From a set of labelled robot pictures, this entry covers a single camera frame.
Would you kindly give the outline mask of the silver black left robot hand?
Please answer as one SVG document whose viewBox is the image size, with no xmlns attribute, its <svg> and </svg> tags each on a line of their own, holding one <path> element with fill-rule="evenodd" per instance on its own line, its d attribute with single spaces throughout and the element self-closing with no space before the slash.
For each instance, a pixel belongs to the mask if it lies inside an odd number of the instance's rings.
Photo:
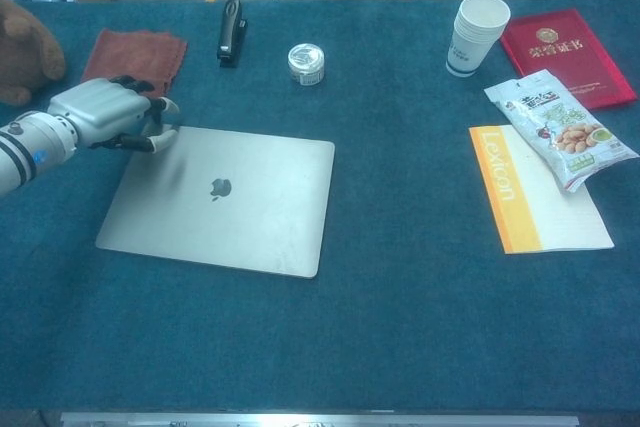
<svg viewBox="0 0 640 427">
<path fill-rule="evenodd" d="M 179 134 L 162 116 L 180 109 L 166 97 L 151 97 L 153 90 L 151 82 L 130 75 L 95 78 L 54 96 L 47 113 L 68 121 L 82 147 L 158 153 Z"/>
</svg>

